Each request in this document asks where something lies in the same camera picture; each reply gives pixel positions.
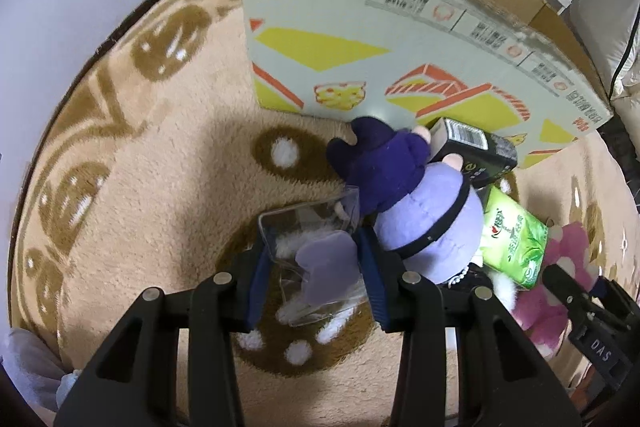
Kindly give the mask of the beige patterned plush rug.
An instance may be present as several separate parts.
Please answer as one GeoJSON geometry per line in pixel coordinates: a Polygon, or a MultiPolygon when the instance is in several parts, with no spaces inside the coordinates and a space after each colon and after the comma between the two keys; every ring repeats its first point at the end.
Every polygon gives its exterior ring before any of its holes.
{"type": "MultiPolygon", "coordinates": [[[[3,364],[27,402],[55,411],[143,289],[195,286],[250,246],[259,213],[341,188],[324,148],[348,128],[259,107],[241,4],[158,2],[52,122],[12,247],[3,364]]],[[[638,211],[600,135],[499,186],[548,225],[582,222],[590,261],[638,297],[638,211]]],[[[233,338],[246,425],[388,425],[400,336],[367,303],[285,327],[272,280],[257,333],[233,338]]]]}

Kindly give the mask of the green tea drink carton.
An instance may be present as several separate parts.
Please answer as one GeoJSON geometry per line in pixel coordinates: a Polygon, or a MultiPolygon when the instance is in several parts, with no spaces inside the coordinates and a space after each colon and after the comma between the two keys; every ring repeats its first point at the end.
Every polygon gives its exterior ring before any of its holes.
{"type": "Polygon", "coordinates": [[[536,285],[549,228],[496,186],[483,191],[484,228],[480,253],[485,265],[521,288],[536,285]]]}

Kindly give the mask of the clear bag with purple plush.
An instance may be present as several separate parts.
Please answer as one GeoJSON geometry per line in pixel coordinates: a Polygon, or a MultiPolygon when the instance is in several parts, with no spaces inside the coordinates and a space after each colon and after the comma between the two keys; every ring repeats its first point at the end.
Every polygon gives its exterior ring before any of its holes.
{"type": "Polygon", "coordinates": [[[354,233],[359,191],[262,213],[258,230],[277,267],[282,305],[277,319],[303,326],[332,319],[367,299],[354,233]]]}

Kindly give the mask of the black carton with barcode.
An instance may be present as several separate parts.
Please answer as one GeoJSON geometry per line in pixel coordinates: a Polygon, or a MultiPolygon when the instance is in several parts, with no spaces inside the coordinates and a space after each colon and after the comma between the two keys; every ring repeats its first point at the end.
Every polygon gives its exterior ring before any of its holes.
{"type": "Polygon", "coordinates": [[[433,124],[430,162],[462,157],[461,172],[475,188],[494,183],[518,165],[515,146],[502,136],[442,117],[433,124]]]}

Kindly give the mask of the printed cardboard box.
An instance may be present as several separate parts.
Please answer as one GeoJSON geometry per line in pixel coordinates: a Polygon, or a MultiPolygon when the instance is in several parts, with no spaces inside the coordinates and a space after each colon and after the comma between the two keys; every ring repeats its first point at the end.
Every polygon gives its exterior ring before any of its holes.
{"type": "Polygon", "coordinates": [[[394,128],[442,117],[509,139],[532,167],[613,112],[546,0],[243,0],[257,100],[394,128]]]}

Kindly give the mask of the purple doll plush toy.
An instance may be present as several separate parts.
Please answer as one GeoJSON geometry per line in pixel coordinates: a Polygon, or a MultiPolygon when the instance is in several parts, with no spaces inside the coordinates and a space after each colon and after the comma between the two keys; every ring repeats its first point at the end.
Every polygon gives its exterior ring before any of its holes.
{"type": "Polygon", "coordinates": [[[484,210],[463,174],[460,150],[433,146],[442,132],[423,126],[395,130],[374,117],[350,123],[356,142],[332,139],[329,164],[359,191],[360,213],[386,253],[435,284],[460,288],[472,266],[483,265],[484,210]]]}

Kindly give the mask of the pink plush toy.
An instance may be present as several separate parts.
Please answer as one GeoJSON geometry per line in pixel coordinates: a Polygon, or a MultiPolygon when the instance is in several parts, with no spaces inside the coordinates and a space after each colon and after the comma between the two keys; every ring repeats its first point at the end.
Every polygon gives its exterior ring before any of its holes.
{"type": "Polygon", "coordinates": [[[553,225],[542,259],[538,280],[532,289],[516,297],[512,315],[540,354],[549,360],[561,346],[567,328],[567,309],[542,283],[542,272],[548,265],[559,265],[585,291],[591,291],[599,276],[597,265],[589,262],[588,234],[579,222],[560,227],[553,225]]]}

